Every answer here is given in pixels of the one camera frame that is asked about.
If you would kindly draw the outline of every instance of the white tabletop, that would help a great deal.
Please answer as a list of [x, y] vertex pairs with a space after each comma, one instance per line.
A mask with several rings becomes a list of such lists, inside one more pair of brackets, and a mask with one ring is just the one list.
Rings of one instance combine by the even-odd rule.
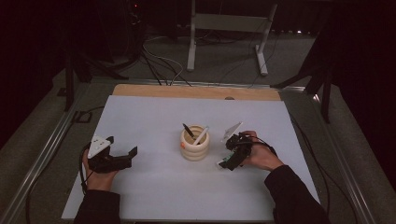
[[[243, 121], [238, 132], [255, 130], [305, 182], [318, 201], [303, 152], [283, 102], [227, 101], [109, 96], [95, 134], [114, 136], [112, 156], [138, 147], [132, 167], [120, 171], [112, 191], [121, 196], [120, 218], [156, 221], [267, 221], [274, 202], [253, 167], [219, 170], [230, 154], [221, 142], [225, 130]], [[209, 126], [209, 153], [202, 161], [180, 154], [182, 123]], [[62, 218], [73, 219], [82, 202], [79, 176]]]

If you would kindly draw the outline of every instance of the hand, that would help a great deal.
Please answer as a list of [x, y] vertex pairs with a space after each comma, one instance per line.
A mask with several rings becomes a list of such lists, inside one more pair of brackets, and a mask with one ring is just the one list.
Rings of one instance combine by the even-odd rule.
[[[260, 142], [257, 139], [257, 134], [254, 131], [245, 131], [243, 134], [250, 137], [253, 142]], [[243, 165], [254, 165], [262, 170], [273, 171], [277, 167], [284, 165], [284, 163], [276, 156], [271, 150], [263, 145], [254, 144], [251, 148], [250, 156], [247, 157], [243, 162]]]
[[113, 179], [118, 171], [113, 171], [107, 174], [98, 174], [93, 172], [88, 165], [88, 149], [84, 151], [82, 162], [84, 163], [86, 178], [88, 178], [87, 189], [110, 191]]

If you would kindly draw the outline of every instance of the table leg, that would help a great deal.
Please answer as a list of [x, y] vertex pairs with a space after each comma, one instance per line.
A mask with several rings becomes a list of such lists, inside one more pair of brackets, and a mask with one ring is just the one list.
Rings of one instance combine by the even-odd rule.
[[275, 12], [276, 12], [276, 7], [277, 7], [277, 4], [273, 4], [271, 6], [271, 11], [270, 11], [270, 14], [268, 15], [268, 20], [264, 24], [265, 28], [262, 31], [262, 42], [260, 43], [260, 45], [256, 45], [257, 61], [259, 63], [260, 74], [262, 76], [267, 76], [268, 75], [266, 62], [265, 62], [264, 55], [263, 55], [262, 52], [264, 51], [264, 46], [265, 46], [265, 43], [267, 41], [268, 35], [270, 33], [270, 30], [271, 30], [271, 25], [272, 25], [272, 21], [273, 21]]
[[191, 0], [191, 35], [190, 35], [190, 49], [189, 59], [187, 60], [187, 71], [192, 72], [195, 64], [195, 0]]

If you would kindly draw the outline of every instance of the cup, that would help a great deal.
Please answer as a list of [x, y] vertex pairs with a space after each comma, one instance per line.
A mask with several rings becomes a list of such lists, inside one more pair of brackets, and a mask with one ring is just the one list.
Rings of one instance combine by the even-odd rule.
[[[189, 129], [194, 134], [195, 139], [201, 134], [204, 130], [203, 127], [199, 125], [191, 125]], [[209, 133], [201, 138], [199, 144], [194, 145], [194, 139], [183, 129], [180, 136], [180, 152], [181, 155], [189, 161], [200, 161], [202, 160], [207, 153], [209, 152]]]

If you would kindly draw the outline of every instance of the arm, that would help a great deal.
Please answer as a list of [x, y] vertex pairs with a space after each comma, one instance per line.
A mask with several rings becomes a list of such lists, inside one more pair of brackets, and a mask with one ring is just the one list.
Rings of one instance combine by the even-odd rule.
[[[244, 134], [250, 135], [252, 141], [258, 141], [255, 132], [247, 131]], [[264, 183], [276, 204], [274, 219], [277, 224], [330, 223], [325, 211], [309, 193], [300, 177], [268, 147], [253, 145], [250, 156], [242, 164], [254, 165], [271, 172]]]
[[88, 165], [88, 150], [83, 163], [86, 170], [87, 193], [78, 209], [74, 223], [120, 223], [120, 195], [110, 192], [116, 172], [97, 174]]

